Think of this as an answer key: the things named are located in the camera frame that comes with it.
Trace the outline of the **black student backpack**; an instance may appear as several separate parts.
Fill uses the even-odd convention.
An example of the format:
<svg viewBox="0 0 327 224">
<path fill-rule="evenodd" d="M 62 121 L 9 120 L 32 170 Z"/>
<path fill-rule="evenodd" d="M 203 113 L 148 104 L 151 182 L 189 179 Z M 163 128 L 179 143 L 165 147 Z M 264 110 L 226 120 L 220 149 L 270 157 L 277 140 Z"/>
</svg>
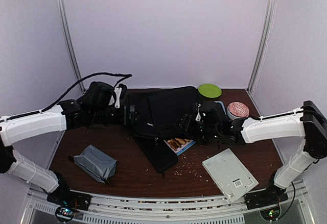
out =
<svg viewBox="0 0 327 224">
<path fill-rule="evenodd" d="M 129 128 L 136 137 L 147 139 L 187 139 L 174 127 L 185 114 L 197 115 L 203 100 L 193 86 L 152 92 L 133 92 L 125 104 L 139 104 L 141 117 L 137 127 Z"/>
</svg>

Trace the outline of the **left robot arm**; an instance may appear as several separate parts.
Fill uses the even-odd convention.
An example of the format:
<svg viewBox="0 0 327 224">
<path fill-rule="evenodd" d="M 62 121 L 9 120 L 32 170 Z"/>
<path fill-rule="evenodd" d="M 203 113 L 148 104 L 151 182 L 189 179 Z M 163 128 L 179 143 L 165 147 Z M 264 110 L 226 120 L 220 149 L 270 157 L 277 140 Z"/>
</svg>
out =
<svg viewBox="0 0 327 224">
<path fill-rule="evenodd" d="M 13 144 L 28 138 L 92 125 L 129 125 L 130 109 L 116 103 L 98 104 L 83 99 L 69 99 L 42 110 L 1 118 L 1 173 L 8 173 L 39 186 L 63 206 L 74 198 L 68 184 L 59 173 L 35 164 L 13 148 Z"/>
</svg>

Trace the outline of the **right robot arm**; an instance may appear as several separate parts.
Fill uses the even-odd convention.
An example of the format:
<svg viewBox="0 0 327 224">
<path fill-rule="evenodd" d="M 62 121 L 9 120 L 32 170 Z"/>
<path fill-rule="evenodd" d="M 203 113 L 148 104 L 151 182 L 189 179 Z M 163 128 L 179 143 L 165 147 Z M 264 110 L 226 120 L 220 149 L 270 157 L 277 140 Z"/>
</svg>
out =
<svg viewBox="0 0 327 224">
<path fill-rule="evenodd" d="M 217 139 L 227 145 L 251 144 L 284 137 L 302 137 L 297 152 L 288 164 L 272 175 L 270 185 L 262 193 L 266 204 L 273 204 L 282 192 L 311 164 L 326 157 L 326 118 L 312 101 L 292 111 L 270 116 L 247 116 L 230 119 L 221 104 L 203 102 L 197 115 L 187 116 L 177 127 L 185 138 L 198 142 Z"/>
</svg>

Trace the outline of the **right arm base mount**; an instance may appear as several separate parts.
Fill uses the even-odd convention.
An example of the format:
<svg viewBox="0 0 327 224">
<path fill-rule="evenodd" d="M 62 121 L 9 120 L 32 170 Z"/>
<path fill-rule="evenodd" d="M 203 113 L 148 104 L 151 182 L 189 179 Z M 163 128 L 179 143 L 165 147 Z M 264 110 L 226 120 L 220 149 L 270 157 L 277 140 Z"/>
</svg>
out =
<svg viewBox="0 0 327 224">
<path fill-rule="evenodd" d="M 261 217 L 266 221 L 278 221 L 282 214 L 281 202 L 288 200 L 286 189 L 281 189 L 274 185 L 276 171 L 268 181 L 266 189 L 247 193 L 244 195 L 245 203 L 248 210 L 260 209 Z"/>
</svg>

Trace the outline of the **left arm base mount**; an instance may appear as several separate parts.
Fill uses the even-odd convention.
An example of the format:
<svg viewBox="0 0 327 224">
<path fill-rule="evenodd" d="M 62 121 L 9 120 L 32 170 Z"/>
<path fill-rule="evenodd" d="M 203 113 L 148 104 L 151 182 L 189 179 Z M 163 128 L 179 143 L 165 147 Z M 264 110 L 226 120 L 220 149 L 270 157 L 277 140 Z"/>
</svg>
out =
<svg viewBox="0 0 327 224">
<path fill-rule="evenodd" d="M 47 201 L 59 205 L 55 210 L 55 217 L 60 223 L 72 221 L 79 210 L 88 210 L 91 195 L 86 193 L 71 191 L 68 183 L 58 172 L 54 172 L 58 178 L 59 186 L 52 192 L 47 194 Z"/>
</svg>

